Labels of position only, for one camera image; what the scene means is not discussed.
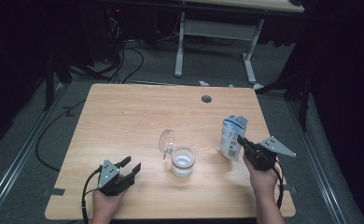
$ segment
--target white table leg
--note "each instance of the white table leg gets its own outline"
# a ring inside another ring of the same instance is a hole
[[[243,54],[246,75],[248,76],[248,81],[252,84],[256,84],[256,79],[255,79],[254,70],[252,69],[251,57],[252,57],[252,53],[254,52],[255,46],[258,42],[258,38],[259,38],[261,27],[263,26],[263,23],[264,23],[264,19],[259,20],[258,26],[256,27],[252,40],[251,40],[251,45],[249,46],[247,52]]]

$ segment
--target gray carpet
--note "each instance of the gray carpet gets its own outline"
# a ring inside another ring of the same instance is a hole
[[[182,77],[174,77],[176,46],[157,45],[151,47],[146,44],[138,45],[131,42],[128,47],[136,48],[145,58],[143,66],[133,74],[128,83],[143,83],[142,81],[169,83],[179,85],[198,86],[203,80],[210,86],[228,86],[229,82],[235,87],[251,88],[247,82],[242,53],[246,42],[231,43],[225,40],[212,40],[202,46],[202,43],[187,43],[185,51],[184,70]],[[277,80],[288,54],[293,46],[275,48],[271,43],[258,45],[252,61],[258,83],[266,85]],[[123,80],[141,62],[141,57],[132,50],[125,51],[125,61],[119,71],[119,78]],[[97,64],[96,69],[104,65]],[[90,86],[101,82],[90,77],[74,76],[73,82],[66,88],[65,94],[49,116],[48,123],[65,112],[65,106],[73,106],[87,97]],[[14,119],[14,123],[0,143],[0,182],[8,168],[18,156],[30,131],[34,128],[43,113],[45,105],[45,85],[42,84],[31,100],[25,105]],[[334,159],[322,125],[315,111],[315,102],[310,97],[310,109],[307,116],[308,132],[301,131],[296,123],[293,109],[299,102],[285,102],[284,91],[270,91],[259,95],[266,123],[271,135],[275,136],[298,157],[295,159],[280,156],[288,187],[291,190],[297,213],[294,217],[286,218],[287,223],[335,223],[332,214],[324,200],[323,193],[315,175],[315,168],[310,161],[307,151],[307,139],[312,144],[321,167],[337,199],[345,223],[364,223],[359,209],[354,203],[342,173]],[[39,154],[46,163],[61,167],[63,157],[76,128],[83,104],[71,111],[73,116],[62,116],[57,119],[45,132],[39,142]],[[47,189],[51,189],[57,178],[57,172],[50,170],[39,162],[32,149],[29,158],[17,174],[17,179],[0,206],[0,223],[68,223],[68,220],[47,220],[44,216],[49,200]],[[194,223],[247,223],[250,220],[196,220]],[[191,223],[185,220],[164,220],[162,223]]]

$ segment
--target hand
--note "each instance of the hand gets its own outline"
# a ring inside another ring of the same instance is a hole
[[[257,223],[285,224],[274,199],[274,189],[278,180],[277,174],[273,169],[268,171],[256,170],[245,156],[243,159],[251,174],[251,185],[256,198]]]
[[[273,169],[268,171],[256,170],[245,156],[243,156],[243,159],[246,168],[249,170],[251,185],[254,189],[255,195],[258,197],[273,197],[275,185],[278,180],[275,171]]]
[[[119,205],[127,189],[117,196],[106,196],[100,190],[92,193],[93,214],[91,224],[109,224],[119,209]]]

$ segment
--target table top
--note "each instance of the table top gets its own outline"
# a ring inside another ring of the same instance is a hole
[[[185,2],[206,3],[229,7],[249,7],[283,12],[304,12],[304,7],[296,7],[289,0],[180,0]]]
[[[202,96],[212,98],[204,103]],[[258,142],[269,137],[258,98],[249,88],[94,84],[56,181],[63,196],[51,195],[49,219],[82,219],[80,201],[89,175],[103,164],[127,156],[127,175],[139,162],[140,173],[114,216],[143,218],[255,217],[255,197],[243,160],[230,161],[220,150],[222,122],[229,115],[248,119],[245,136]],[[175,145],[196,154],[193,173],[177,178],[171,159],[159,151],[161,133],[175,131]],[[95,189],[98,175],[89,189]],[[86,196],[92,215],[91,193]],[[281,212],[295,214],[285,191]]]

